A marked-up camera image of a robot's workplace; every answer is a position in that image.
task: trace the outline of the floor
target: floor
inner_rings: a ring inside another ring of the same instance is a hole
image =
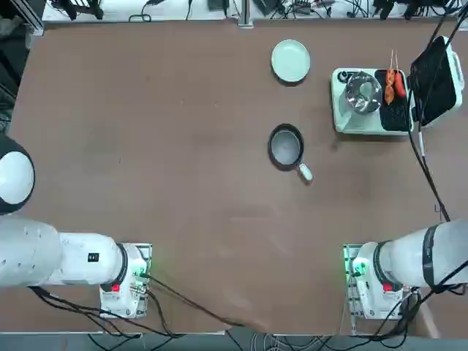
[[[234,328],[231,330],[232,335],[242,347],[242,350],[253,350],[251,348],[252,331],[243,328]],[[111,336],[95,336],[94,337],[103,347],[110,349],[118,344],[121,339]],[[294,346],[307,344],[310,340],[305,336],[291,336],[287,338],[289,343]],[[163,342],[165,338],[155,335],[145,335],[141,339],[127,342],[118,348],[120,351],[137,351],[150,350]],[[332,348],[343,350],[346,347],[352,346],[356,340],[350,337],[333,337],[328,345]],[[63,334],[63,335],[3,335],[0,336],[0,348],[2,351],[26,351],[26,350],[47,350],[47,351],[92,351],[99,350],[94,346],[85,334]],[[257,337],[256,350],[263,349],[263,334]],[[309,348],[311,351],[319,351],[320,344]],[[401,351],[465,351],[468,348],[466,340],[428,340],[420,338],[408,338],[404,345],[400,348]],[[371,343],[358,348],[359,351],[380,351],[386,350],[378,343]],[[182,339],[171,341],[161,350],[232,350],[239,351],[239,348],[233,343],[228,336],[217,335],[192,335],[185,336]],[[281,349],[271,349],[271,351],[288,350],[287,347]]]

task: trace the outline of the sausage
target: sausage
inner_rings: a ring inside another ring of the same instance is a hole
[[[393,69],[387,69],[387,74],[385,75],[385,82],[388,86],[392,86],[395,82],[395,71],[393,71]]]
[[[395,92],[399,97],[405,97],[407,95],[400,72],[395,74]]]
[[[386,86],[385,87],[385,102],[387,102],[387,105],[391,104],[394,98],[395,98],[395,91],[393,90],[392,86]]]

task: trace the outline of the white cylinder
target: white cylinder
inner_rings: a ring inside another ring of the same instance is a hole
[[[423,256],[429,253],[430,241],[424,241],[428,229],[390,241],[380,252],[380,267],[387,277],[411,287],[427,287],[423,275]],[[434,231],[431,248],[434,284],[468,260],[468,221],[458,219],[440,224]],[[445,284],[468,282],[468,268],[464,268]]]
[[[0,216],[0,287],[47,281],[61,261],[58,236],[48,224]]]
[[[112,238],[96,233],[59,233],[59,237],[62,259],[44,284],[93,285],[117,279],[123,260]]]

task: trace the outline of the pan handle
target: pan handle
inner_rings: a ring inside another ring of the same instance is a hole
[[[301,174],[302,178],[304,178],[304,180],[310,182],[312,181],[312,172],[311,170],[309,169],[309,167],[307,167],[307,165],[303,162],[301,162],[299,164],[299,167],[298,167],[298,170],[299,170],[299,173]]]

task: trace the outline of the white plate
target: white plate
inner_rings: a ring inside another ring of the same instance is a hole
[[[300,42],[286,39],[276,44],[271,54],[271,66],[286,82],[298,82],[310,69],[310,55]]]

